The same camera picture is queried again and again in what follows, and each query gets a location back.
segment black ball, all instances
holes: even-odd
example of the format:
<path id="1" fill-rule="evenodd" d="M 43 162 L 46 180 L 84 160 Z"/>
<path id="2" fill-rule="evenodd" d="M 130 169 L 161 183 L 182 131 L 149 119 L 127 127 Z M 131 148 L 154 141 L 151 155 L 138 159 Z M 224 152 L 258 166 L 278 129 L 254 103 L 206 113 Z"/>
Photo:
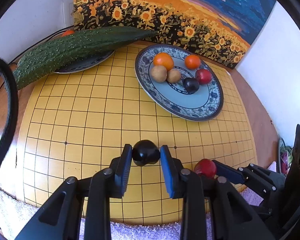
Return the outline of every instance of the black ball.
<path id="1" fill-rule="evenodd" d="M 155 164 L 160 159 L 160 151 L 152 141 L 141 140 L 133 146 L 132 158 L 137 166 Z"/>
<path id="2" fill-rule="evenodd" d="M 199 82 L 195 78 L 185 78 L 183 80 L 183 87 L 187 90 L 187 92 L 193 94 L 194 92 L 197 92 L 199 89 Z"/>

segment canvas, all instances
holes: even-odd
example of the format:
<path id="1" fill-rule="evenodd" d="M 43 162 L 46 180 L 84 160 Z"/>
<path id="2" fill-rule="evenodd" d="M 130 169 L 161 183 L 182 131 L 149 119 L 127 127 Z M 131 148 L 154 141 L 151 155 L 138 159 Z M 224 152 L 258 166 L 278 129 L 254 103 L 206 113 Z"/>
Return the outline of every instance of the canvas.
<path id="1" fill-rule="evenodd" d="M 154 29 L 172 44 L 234 68 L 275 0 L 74 0 L 75 30 L 110 25 Z"/>

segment metal bolt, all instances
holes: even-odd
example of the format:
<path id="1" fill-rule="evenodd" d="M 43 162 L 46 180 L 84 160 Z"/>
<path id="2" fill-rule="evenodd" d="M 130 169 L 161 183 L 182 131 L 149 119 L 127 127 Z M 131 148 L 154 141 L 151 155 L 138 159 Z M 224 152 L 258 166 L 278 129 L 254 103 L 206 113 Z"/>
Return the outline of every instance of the metal bolt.
<path id="1" fill-rule="evenodd" d="M 217 178 L 217 181 L 218 181 L 219 183 L 224 184 L 224 183 L 227 182 L 227 179 L 226 179 L 225 177 L 223 177 L 223 176 L 219 176 L 219 177 Z"/>
<path id="2" fill-rule="evenodd" d="M 66 179 L 66 183 L 73 184 L 77 180 L 76 177 L 69 177 Z"/>
<path id="3" fill-rule="evenodd" d="M 181 174 L 182 175 L 189 175 L 190 174 L 190 170 L 189 169 L 182 169 L 181 170 Z"/>
<path id="4" fill-rule="evenodd" d="M 112 169 L 111 168 L 105 168 L 104 170 L 103 170 L 103 174 L 104 175 L 110 175 L 112 173 Z"/>

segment blue and white plate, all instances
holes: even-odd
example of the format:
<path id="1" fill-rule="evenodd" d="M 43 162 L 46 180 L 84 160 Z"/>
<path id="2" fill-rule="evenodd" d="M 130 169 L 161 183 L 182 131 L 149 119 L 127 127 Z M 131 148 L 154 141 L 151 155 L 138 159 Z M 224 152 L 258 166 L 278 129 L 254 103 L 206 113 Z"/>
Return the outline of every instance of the blue and white plate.
<path id="1" fill-rule="evenodd" d="M 101 62 L 105 61 L 114 53 L 114 50 L 105 51 L 102 53 L 95 54 L 91 57 L 84 58 L 82 60 L 78 60 L 73 62 L 67 66 L 63 66 L 55 71 L 58 74 L 70 74 L 75 72 L 80 72 L 83 70 L 87 70 L 92 68 L 95 65 L 100 64 Z"/>
<path id="2" fill-rule="evenodd" d="M 173 58 L 174 68 L 181 72 L 181 80 L 178 83 L 167 81 L 158 83 L 150 76 L 154 56 L 160 52 L 168 53 Z M 170 113 L 188 120 L 206 121 L 214 118 L 221 111 L 223 92 L 218 78 L 203 61 L 201 61 L 199 68 L 211 72 L 211 82 L 207 85 L 201 85 L 199 90 L 192 94 L 184 89 L 183 79 L 195 77 L 196 70 L 187 69 L 184 63 L 185 57 L 190 54 L 189 51 L 172 45 L 146 47 L 136 58 L 136 76 L 146 93 Z"/>

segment orange fruit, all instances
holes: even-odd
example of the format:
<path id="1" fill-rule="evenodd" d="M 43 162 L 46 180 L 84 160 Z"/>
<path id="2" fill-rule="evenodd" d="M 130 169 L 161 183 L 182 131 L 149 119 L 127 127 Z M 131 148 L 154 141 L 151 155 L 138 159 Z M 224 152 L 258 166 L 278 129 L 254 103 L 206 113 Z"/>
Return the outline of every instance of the orange fruit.
<path id="1" fill-rule="evenodd" d="M 73 30 L 66 30 L 66 31 L 61 35 L 61 37 L 64 37 L 64 36 L 67 36 L 67 35 L 73 34 L 73 33 L 74 33 Z"/>
<path id="2" fill-rule="evenodd" d="M 185 58 L 185 65 L 188 69 L 196 69 L 200 66 L 201 60 L 197 55 L 189 55 Z"/>
<path id="3" fill-rule="evenodd" d="M 172 57 L 169 54 L 160 52 L 154 56 L 153 65 L 155 66 L 162 65 L 167 69 L 167 71 L 169 71 L 170 69 L 173 68 L 174 62 Z"/>

